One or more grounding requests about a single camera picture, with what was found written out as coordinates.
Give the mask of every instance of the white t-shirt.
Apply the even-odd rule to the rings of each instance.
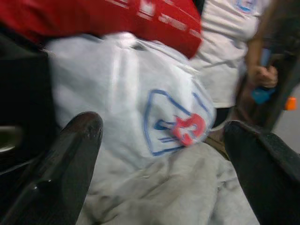
[[[257,31],[271,0],[206,0],[202,39],[191,65],[210,93],[216,108],[235,104],[238,68],[247,53],[246,42]]]

